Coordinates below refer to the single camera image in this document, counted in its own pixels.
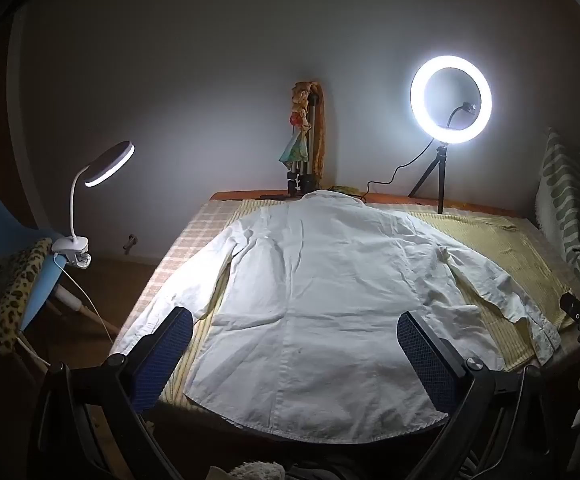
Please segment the white button-up shirt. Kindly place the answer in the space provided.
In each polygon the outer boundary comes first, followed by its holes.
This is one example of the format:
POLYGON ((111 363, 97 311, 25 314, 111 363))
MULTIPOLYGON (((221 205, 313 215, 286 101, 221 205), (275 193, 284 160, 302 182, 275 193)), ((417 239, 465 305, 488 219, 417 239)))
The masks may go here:
POLYGON ((431 224, 329 191, 227 226, 161 289, 138 340, 175 307, 211 327, 186 396, 232 424, 305 442, 368 443, 437 424, 396 339, 419 313, 463 356, 505 361, 481 310, 547 362, 555 324, 503 268, 431 224))

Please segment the green white patterned pillow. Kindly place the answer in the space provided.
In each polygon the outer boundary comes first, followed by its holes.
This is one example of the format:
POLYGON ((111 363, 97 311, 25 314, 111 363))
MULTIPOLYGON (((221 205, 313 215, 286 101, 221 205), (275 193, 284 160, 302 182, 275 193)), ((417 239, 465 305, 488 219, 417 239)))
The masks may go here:
POLYGON ((554 129, 547 131, 535 217, 546 240, 580 279, 580 148, 554 129))

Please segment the white clip desk lamp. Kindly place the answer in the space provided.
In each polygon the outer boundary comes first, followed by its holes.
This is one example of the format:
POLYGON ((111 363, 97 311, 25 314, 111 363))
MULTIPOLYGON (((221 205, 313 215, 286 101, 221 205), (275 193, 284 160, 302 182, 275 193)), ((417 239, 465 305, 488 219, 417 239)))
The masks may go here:
POLYGON ((131 161, 135 151, 136 144, 130 140, 110 145, 91 156, 70 180, 65 232, 53 242, 52 252, 72 268, 88 268, 91 237, 102 249, 110 245, 106 215, 118 209, 128 194, 130 171, 136 166, 131 161))

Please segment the pink checked bed sheet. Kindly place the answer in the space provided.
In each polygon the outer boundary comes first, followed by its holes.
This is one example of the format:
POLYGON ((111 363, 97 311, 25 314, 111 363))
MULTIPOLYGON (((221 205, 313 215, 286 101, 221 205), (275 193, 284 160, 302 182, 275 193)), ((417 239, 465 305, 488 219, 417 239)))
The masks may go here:
POLYGON ((129 352, 130 347, 138 340, 134 332, 148 322, 153 304, 159 301, 161 289, 171 275, 209 244, 226 226, 230 226, 232 222, 252 211, 253 206, 248 200, 210 200, 201 207, 156 266, 116 337, 111 354, 129 352))

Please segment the leopard print cloth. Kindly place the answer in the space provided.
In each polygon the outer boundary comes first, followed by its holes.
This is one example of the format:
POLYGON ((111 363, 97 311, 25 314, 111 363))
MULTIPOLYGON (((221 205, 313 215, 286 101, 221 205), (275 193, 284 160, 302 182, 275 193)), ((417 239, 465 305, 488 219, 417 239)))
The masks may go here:
POLYGON ((23 315, 51 245, 51 238, 43 237, 12 255, 0 256, 0 356, 14 350, 23 315))

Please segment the blue chair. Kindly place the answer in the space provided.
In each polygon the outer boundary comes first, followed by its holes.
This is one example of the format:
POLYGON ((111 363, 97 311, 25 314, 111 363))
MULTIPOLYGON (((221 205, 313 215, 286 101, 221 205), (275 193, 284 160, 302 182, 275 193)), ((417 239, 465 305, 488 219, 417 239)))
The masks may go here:
MULTIPOLYGON (((49 229, 32 229, 22 226, 6 209, 0 200, 0 256, 14 254, 40 240, 41 237, 50 237, 58 240, 61 234, 49 229)), ((53 252, 44 260, 40 275, 32 288, 25 313, 22 317, 20 329, 24 330, 49 299, 54 286, 65 266, 63 257, 53 259, 53 252)))

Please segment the colourful patterned cloth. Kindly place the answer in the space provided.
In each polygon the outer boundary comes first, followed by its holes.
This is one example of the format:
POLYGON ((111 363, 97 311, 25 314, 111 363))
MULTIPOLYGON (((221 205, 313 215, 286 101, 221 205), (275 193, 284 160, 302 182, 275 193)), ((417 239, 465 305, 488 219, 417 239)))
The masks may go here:
POLYGON ((299 81, 292 89, 291 140, 279 160, 288 169, 292 162, 307 162, 317 181, 323 176, 326 156, 325 96, 318 81, 299 81), (309 114, 309 97, 317 98, 315 118, 309 114))

